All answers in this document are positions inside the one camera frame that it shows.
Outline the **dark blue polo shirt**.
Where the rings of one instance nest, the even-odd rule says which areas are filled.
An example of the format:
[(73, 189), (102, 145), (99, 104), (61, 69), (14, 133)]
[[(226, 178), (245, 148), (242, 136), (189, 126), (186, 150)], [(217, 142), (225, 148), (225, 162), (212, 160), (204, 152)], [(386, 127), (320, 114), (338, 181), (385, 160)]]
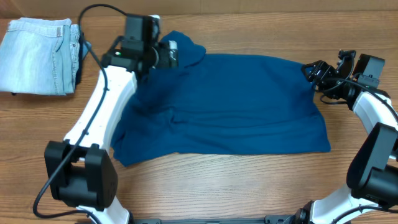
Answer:
[(178, 67), (156, 69), (124, 108), (111, 146), (129, 166), (171, 153), (329, 152), (325, 120), (302, 64), (262, 55), (209, 54), (173, 31)]

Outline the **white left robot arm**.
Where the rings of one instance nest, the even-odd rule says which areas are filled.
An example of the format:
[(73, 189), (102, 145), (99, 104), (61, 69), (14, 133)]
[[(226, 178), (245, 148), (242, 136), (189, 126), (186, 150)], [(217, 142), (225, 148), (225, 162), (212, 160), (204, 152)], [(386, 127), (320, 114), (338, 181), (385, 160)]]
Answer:
[(98, 82), (85, 109), (62, 142), (45, 149), (52, 197), (93, 223), (133, 223), (116, 197), (118, 175), (109, 156), (111, 138), (139, 80), (153, 68), (178, 65), (177, 43), (159, 42), (158, 15), (126, 16), (125, 33), (98, 59)]

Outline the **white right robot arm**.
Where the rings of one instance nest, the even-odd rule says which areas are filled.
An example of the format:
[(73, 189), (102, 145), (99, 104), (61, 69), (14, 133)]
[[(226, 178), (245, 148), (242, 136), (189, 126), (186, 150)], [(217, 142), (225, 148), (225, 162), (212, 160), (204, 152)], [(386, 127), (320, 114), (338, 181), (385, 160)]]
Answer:
[(391, 98), (380, 90), (385, 61), (372, 55), (340, 50), (336, 67), (319, 60), (302, 66), (312, 88), (346, 104), (361, 120), (368, 136), (352, 160), (346, 183), (329, 196), (307, 203), (286, 223), (350, 223), (366, 212), (397, 213), (397, 112)]

